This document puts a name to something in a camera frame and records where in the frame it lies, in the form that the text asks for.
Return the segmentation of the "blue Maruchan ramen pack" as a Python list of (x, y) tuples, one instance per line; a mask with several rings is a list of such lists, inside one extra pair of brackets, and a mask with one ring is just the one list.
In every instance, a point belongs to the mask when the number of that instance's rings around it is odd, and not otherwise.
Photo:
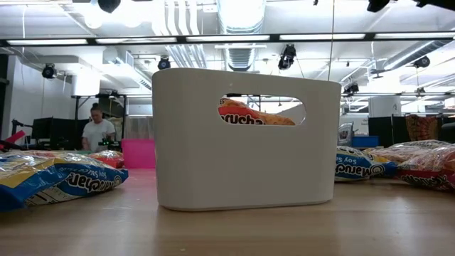
[(368, 180), (373, 176), (394, 176), (397, 164), (381, 156), (349, 146), (337, 146), (335, 181)]
[(65, 151), (0, 154), (0, 212), (94, 196), (123, 184), (126, 169)]

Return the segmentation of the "person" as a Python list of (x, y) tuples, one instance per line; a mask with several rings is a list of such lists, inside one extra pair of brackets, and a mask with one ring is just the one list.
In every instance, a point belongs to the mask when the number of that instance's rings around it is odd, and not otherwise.
[(103, 139), (115, 139), (113, 123), (102, 117), (102, 110), (97, 103), (90, 109), (91, 121), (88, 122), (82, 133), (82, 148), (85, 151), (98, 152), (107, 149), (107, 145), (100, 145)]

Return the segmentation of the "long ceiling light rail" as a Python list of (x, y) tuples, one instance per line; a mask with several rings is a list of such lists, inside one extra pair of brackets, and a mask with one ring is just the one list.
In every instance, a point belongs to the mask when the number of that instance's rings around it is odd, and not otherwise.
[(439, 41), (455, 39), (455, 31), (381, 33), (226, 34), (189, 36), (135, 36), (114, 38), (0, 38), (0, 47), (184, 45), (214, 43), (322, 43), (362, 41)]

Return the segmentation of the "black metal rack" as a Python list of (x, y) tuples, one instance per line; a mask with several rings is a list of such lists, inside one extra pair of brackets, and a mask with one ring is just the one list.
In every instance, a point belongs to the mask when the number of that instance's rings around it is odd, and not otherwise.
[(121, 131), (121, 139), (125, 136), (125, 121), (127, 117), (127, 102), (128, 97), (125, 94), (119, 94), (117, 91), (112, 91), (111, 93), (98, 93), (96, 95), (72, 95), (73, 99), (75, 99), (75, 114), (74, 120), (77, 122), (79, 120), (79, 109), (90, 99), (92, 98), (107, 98), (110, 100), (117, 101), (122, 106), (122, 131)]

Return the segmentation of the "black partition panel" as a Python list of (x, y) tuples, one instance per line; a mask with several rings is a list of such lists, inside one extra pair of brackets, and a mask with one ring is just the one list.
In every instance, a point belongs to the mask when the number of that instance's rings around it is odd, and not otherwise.
[(377, 136), (379, 145), (384, 147), (410, 141), (405, 117), (369, 117), (368, 134)]

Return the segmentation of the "white plastic bin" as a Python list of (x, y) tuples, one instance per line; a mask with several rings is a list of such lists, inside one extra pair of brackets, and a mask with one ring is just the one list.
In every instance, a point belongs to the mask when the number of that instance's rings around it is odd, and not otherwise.
[[(222, 96), (295, 97), (294, 126), (235, 124)], [(161, 206), (182, 211), (302, 206), (333, 197), (341, 86), (221, 70), (154, 73), (156, 187)]]

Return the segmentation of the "orange Maruchan ramen pack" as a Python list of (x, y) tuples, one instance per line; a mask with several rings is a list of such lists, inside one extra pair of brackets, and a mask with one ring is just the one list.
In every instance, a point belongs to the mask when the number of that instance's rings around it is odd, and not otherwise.
[(229, 98), (221, 98), (218, 105), (220, 117), (231, 124), (251, 124), (251, 125), (289, 125), (295, 123), (288, 117), (277, 114), (267, 114), (249, 108), (245, 103)]
[(99, 160), (113, 168), (120, 169), (124, 167), (124, 156), (122, 152), (104, 150), (89, 154), (89, 157)]

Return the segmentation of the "pink plastic bin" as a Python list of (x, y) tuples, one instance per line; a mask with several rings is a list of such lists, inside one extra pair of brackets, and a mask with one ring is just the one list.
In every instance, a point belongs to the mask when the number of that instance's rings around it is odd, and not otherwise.
[(154, 169), (156, 167), (153, 139), (123, 139), (124, 165), (128, 169)]

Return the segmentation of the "red object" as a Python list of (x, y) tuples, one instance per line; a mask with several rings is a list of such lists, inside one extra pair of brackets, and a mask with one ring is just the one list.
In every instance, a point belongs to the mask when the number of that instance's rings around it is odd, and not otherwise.
[(5, 151), (13, 147), (19, 139), (24, 137), (26, 133), (23, 130), (12, 134), (10, 137), (6, 138), (5, 140), (0, 140), (0, 151)]

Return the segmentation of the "colourful patterned cloth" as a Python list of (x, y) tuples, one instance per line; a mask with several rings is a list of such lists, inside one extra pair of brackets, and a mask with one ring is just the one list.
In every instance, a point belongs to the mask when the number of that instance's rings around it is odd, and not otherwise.
[(411, 141), (438, 139), (439, 119), (437, 117), (420, 117), (412, 114), (407, 115), (405, 121)]

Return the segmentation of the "black computer monitors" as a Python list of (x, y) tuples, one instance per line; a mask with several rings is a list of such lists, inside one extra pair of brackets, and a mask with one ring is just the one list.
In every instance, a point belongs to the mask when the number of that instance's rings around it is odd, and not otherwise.
[(78, 150), (82, 148), (82, 133), (89, 119), (34, 119), (31, 138), (38, 149)]

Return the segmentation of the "silver ceiling air duct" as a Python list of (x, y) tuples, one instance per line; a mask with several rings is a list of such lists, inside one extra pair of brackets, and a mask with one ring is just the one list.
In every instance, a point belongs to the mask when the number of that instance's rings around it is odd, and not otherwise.
[[(267, 0), (217, 0), (222, 34), (260, 34)], [(248, 71), (256, 57), (254, 48), (225, 49), (227, 66), (233, 71)]]

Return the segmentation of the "red Maruchan ramen pack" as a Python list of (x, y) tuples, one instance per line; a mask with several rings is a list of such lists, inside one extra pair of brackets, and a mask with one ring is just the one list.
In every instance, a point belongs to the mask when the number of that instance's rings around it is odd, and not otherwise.
[(441, 146), (402, 162), (396, 178), (420, 188), (455, 193), (455, 146)]
[(453, 146), (454, 144), (443, 142), (439, 140), (429, 139), (413, 142), (402, 142), (393, 144), (392, 146), (385, 148), (369, 148), (364, 150), (365, 153), (372, 154), (373, 156), (379, 156), (395, 163), (402, 163), (408, 159), (426, 154), (433, 149), (439, 147)]

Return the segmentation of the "black device with green lights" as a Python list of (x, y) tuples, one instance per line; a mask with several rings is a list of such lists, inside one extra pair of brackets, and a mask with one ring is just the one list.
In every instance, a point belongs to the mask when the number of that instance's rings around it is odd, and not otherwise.
[(111, 150), (111, 151), (121, 151), (121, 142), (112, 140), (111, 137), (103, 138), (101, 142), (98, 143), (100, 147), (104, 150)]

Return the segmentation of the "blue storage box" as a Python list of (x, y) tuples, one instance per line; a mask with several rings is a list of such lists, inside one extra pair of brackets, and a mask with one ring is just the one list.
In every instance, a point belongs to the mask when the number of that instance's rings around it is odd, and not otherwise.
[(352, 147), (370, 148), (379, 145), (379, 136), (354, 136), (352, 138)]

